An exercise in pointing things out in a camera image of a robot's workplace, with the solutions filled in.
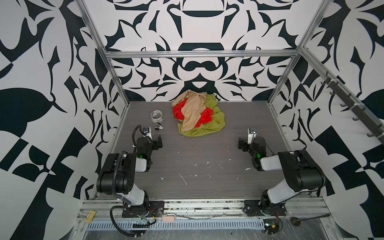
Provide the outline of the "red cloth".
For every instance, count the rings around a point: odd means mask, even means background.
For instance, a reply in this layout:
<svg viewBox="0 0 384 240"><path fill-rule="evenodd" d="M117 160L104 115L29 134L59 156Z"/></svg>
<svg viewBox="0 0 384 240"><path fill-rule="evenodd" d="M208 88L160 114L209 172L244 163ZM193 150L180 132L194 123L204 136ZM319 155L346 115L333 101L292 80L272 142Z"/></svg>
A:
<svg viewBox="0 0 384 240"><path fill-rule="evenodd" d="M178 103L177 105L175 105L173 107L174 118L181 121L181 122L183 122L185 119L185 116L182 113L182 108L185 106L186 102L187 102L187 98L185 98L182 102ZM214 111L212 109L206 108L201 113L201 117L199 118L198 122L196 123L195 128L200 127L202 124L207 124L207 123L211 122L213 120L212 119L213 112Z"/></svg>

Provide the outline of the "beige cloth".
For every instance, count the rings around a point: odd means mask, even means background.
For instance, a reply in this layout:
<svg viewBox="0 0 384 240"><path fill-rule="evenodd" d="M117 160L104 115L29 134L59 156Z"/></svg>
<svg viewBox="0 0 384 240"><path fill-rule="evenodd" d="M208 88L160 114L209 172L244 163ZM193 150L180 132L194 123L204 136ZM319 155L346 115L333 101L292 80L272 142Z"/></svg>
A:
<svg viewBox="0 0 384 240"><path fill-rule="evenodd" d="M183 103L184 100L187 100L181 108L184 116L181 131L187 132L195 128L201 118L201 113L206 109L206 98L207 92L196 93L192 90L187 90L172 102L172 107L174 108L176 105Z"/></svg>

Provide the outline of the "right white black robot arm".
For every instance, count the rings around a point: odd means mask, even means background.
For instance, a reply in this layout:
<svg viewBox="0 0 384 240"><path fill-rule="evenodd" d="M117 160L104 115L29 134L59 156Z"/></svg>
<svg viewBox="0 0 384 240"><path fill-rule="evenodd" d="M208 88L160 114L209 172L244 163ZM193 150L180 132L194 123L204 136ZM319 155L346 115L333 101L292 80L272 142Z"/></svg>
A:
<svg viewBox="0 0 384 240"><path fill-rule="evenodd" d="M284 179L273 188L263 192L258 209L282 207L300 193L316 192L326 184L326 177L306 150L284 151L267 156L267 144L261 137L239 139L238 148L248 152L253 167L259 172L281 170Z"/></svg>

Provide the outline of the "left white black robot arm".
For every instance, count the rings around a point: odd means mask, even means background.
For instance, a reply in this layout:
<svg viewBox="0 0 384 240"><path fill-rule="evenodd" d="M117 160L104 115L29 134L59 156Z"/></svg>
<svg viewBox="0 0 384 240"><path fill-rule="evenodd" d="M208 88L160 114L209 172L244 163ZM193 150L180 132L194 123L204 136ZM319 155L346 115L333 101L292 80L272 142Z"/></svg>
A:
<svg viewBox="0 0 384 240"><path fill-rule="evenodd" d="M163 147L162 137L156 140L141 137L136 151L108 154L97 180L97 191L121 200L128 207L149 207L148 194L135 183L135 174L148 172L152 166L152 153Z"/></svg>

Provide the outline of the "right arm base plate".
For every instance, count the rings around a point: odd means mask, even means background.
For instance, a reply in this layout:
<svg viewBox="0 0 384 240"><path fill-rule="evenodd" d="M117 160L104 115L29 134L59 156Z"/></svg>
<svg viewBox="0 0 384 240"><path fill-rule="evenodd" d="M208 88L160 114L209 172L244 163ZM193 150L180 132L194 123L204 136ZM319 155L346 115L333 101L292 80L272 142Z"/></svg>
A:
<svg viewBox="0 0 384 240"><path fill-rule="evenodd" d="M269 201L262 200L245 200L243 212L248 217L255 216L277 216L284 217L286 216L286 207L285 203L273 204Z"/></svg>

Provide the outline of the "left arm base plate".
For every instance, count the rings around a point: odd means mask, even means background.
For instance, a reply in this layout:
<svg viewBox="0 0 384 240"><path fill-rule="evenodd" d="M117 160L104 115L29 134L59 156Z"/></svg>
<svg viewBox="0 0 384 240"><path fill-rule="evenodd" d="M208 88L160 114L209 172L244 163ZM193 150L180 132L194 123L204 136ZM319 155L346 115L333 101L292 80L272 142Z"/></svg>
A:
<svg viewBox="0 0 384 240"><path fill-rule="evenodd" d="M145 217L157 217L164 213L165 202L164 201L149 201L144 202L140 206L133 206L130 208L124 208L123 218L136 218L141 215Z"/></svg>

